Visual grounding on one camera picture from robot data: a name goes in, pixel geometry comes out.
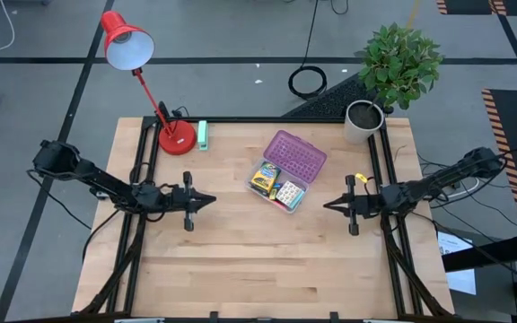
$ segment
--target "wooden table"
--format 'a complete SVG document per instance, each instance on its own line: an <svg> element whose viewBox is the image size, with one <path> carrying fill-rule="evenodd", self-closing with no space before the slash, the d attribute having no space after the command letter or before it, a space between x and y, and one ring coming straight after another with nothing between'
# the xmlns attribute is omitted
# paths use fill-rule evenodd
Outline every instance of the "wooden table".
<svg viewBox="0 0 517 323"><path fill-rule="evenodd" d="M134 164L141 121L118 122L107 171L120 179L128 179ZM398 180L420 179L408 120L389 118L387 124L393 154L398 151ZM327 319L337 311L342 319L396 318L379 218L359 218L360 235L353 237L342 214L322 208L346 192L345 175L372 176L368 145L348 144L342 127L216 123L209 124L207 152L194 149L170 156L160 149L157 184L182 185L182 172L190 170L193 186L217 196L217 201L195 215L193 232L183 230L183 213L166 214L147 224L132 315L205 318L218 310L221 318ZM269 205L244 186L250 168L279 129L328 155L294 214ZM380 140L377 144L382 157ZM355 189L364 194L362 185ZM110 201L99 202L94 227L112 210ZM430 216L427 203L416 211ZM89 246L74 310L84 307L111 273L121 222L122 216L113 220ZM407 229L416 272L442 306L453 311L433 225L410 215ZM411 313L407 279L401 271L400 277ZM119 289L120 308L126 287L125 277Z"/></svg>

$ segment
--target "yellow and black hazard tape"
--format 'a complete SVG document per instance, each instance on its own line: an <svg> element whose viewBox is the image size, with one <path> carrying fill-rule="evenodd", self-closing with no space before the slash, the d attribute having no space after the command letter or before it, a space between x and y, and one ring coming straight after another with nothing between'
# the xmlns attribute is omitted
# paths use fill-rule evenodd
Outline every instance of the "yellow and black hazard tape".
<svg viewBox="0 0 517 323"><path fill-rule="evenodd" d="M436 0L436 4L438 5L438 11L441 14L448 14L448 8L446 7L445 0Z"/></svg>
<svg viewBox="0 0 517 323"><path fill-rule="evenodd" d="M510 145L508 144L508 140L506 139L506 133L504 132L504 128L502 127L502 121L500 121L498 110L495 108L494 96L492 96L492 92L488 89L482 90L482 99L484 100L484 105L486 105L486 112L488 114L488 118L490 119L490 125L492 126L492 132L494 132L495 141L498 144L498 150L501 153L510 152L512 148L510 147ZM516 163L514 162L511 153L507 153L504 157L508 161L506 163L506 167L504 170L506 171L506 177L508 178L508 182L510 182L514 202L516 203L517 207Z"/></svg>
<svg viewBox="0 0 517 323"><path fill-rule="evenodd" d="M507 15L506 7L504 4L504 0L488 0L490 4L490 9L492 9L492 13L497 13L501 15Z"/></svg>

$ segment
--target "red desk lamp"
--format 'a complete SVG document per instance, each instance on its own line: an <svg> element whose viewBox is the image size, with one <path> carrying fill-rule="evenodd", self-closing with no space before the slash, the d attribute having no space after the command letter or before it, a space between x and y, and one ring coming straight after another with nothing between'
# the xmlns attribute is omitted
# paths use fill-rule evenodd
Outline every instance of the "red desk lamp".
<svg viewBox="0 0 517 323"><path fill-rule="evenodd" d="M143 66L154 52L154 42L146 31L129 25L123 17L114 11L107 11L101 17L101 26L107 37L105 39L105 57L107 62L118 70L132 71L139 79L154 111L162 122L162 131L159 134L161 148L173 155L187 153L193 148L197 140L195 128L186 121L178 120L167 122L168 113L161 111L147 88L141 73Z"/></svg>

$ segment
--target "purple plastic box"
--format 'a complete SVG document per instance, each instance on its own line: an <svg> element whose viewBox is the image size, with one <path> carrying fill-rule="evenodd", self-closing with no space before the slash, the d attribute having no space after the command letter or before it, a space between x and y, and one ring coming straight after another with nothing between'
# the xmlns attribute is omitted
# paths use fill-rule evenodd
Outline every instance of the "purple plastic box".
<svg viewBox="0 0 517 323"><path fill-rule="evenodd" d="M298 186L302 186L304 194L306 195L309 184L314 181L322 165L324 165L324 162L327 160L325 153L298 136L291 135L284 130L279 130L276 133L267 149L263 152L263 157L264 160L260 160L255 164L246 181L247 187L259 196L262 195L250 186L250 180L263 162L272 162L278 166L281 169L281 173L278 176L280 180L278 181L284 182L290 180ZM300 204L289 211L280 204L269 200L267 197L262 197L288 213L294 212Z"/></svg>

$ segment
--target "lamp shade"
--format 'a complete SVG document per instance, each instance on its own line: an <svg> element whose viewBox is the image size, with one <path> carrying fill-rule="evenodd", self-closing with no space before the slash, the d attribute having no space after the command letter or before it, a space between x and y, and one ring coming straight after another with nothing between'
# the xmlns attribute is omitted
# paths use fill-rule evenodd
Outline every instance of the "lamp shade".
<svg viewBox="0 0 517 323"><path fill-rule="evenodd" d="M114 11L101 17L101 26L107 32L105 57L119 70L134 70L143 66L154 52L154 41L146 31L129 25Z"/></svg>

